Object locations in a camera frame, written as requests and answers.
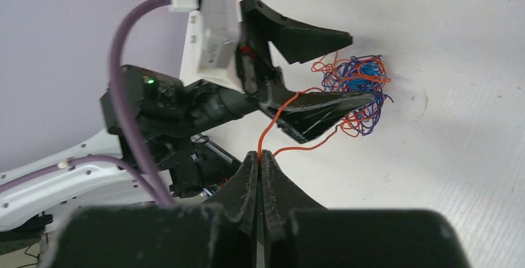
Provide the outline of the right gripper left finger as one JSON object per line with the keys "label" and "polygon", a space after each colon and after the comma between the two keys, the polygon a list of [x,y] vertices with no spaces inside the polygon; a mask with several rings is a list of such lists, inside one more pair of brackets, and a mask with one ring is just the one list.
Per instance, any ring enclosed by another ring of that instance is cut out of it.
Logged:
{"label": "right gripper left finger", "polygon": [[258,173],[258,154],[256,151],[249,151],[238,171],[204,202],[204,207],[213,214],[213,236],[219,236],[223,230],[227,234],[232,234],[235,230],[247,236],[257,234]]}

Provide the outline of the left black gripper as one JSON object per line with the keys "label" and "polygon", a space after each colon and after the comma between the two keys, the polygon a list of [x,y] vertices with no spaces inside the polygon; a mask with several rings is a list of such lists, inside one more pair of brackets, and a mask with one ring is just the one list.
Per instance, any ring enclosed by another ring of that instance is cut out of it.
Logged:
{"label": "left black gripper", "polygon": [[269,43],[289,64],[302,64],[350,46],[353,37],[288,18],[261,0],[242,0],[240,9],[243,33],[235,58],[242,89],[268,117],[282,110],[277,127],[297,143],[317,139],[374,101],[372,93],[363,92],[311,92],[294,98],[296,93],[285,88],[281,68],[272,64]]}

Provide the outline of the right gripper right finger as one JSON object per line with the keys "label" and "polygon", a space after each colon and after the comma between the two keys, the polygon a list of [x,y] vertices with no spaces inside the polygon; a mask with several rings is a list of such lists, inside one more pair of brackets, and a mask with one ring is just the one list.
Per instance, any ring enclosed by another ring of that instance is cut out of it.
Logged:
{"label": "right gripper right finger", "polygon": [[262,242],[278,242],[289,238],[324,238],[323,224],[315,224],[314,214],[326,212],[280,169],[273,154],[261,154],[261,202],[263,219]]}

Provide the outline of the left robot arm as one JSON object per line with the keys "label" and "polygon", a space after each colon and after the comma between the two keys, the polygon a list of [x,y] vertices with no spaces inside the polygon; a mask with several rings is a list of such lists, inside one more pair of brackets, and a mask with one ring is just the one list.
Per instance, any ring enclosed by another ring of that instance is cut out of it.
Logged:
{"label": "left robot arm", "polygon": [[[177,78],[121,62],[134,24],[167,6],[189,12],[188,66]],[[260,0],[147,0],[122,21],[101,98],[106,129],[1,174],[1,252],[55,241],[38,267],[303,267],[346,262],[321,255],[342,241],[327,210],[258,147],[238,160],[206,131],[255,111],[305,145],[370,92],[295,93],[272,64],[273,43],[304,63],[352,43],[342,31],[289,19]]]}

